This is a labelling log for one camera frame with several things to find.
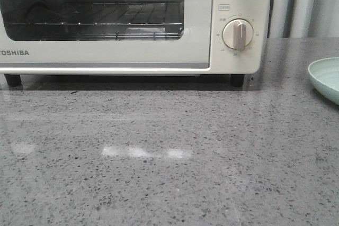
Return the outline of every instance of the control panel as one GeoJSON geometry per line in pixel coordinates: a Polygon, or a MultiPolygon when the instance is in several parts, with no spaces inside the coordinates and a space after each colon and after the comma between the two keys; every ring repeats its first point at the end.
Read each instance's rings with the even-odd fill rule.
{"type": "Polygon", "coordinates": [[[213,0],[210,63],[214,73],[258,70],[270,0],[213,0]]]}

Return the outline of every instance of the light blue plate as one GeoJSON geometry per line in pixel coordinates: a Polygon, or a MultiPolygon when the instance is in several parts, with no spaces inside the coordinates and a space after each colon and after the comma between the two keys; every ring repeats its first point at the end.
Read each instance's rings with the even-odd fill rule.
{"type": "Polygon", "coordinates": [[[339,105],[339,57],[314,61],[308,66],[308,73],[313,86],[339,105]]]}

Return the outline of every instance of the curtain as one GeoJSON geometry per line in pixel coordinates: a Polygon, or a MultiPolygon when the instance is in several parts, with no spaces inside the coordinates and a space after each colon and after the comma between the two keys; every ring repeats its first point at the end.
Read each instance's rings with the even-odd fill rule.
{"type": "Polygon", "coordinates": [[[339,0],[272,0],[269,37],[339,37],[339,0]]]}

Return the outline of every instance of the white toaster oven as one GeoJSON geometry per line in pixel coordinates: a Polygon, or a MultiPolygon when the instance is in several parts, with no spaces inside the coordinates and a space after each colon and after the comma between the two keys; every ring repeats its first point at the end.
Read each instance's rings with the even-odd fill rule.
{"type": "Polygon", "coordinates": [[[270,0],[0,0],[0,73],[199,75],[258,70],[270,0]]]}

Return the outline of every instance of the temperature knob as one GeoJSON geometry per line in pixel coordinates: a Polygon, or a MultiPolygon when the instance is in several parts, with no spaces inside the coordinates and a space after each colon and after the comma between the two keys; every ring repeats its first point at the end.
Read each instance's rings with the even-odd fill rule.
{"type": "Polygon", "coordinates": [[[245,20],[233,20],[224,28],[222,38],[230,48],[243,51],[253,38],[253,28],[245,20]]]}

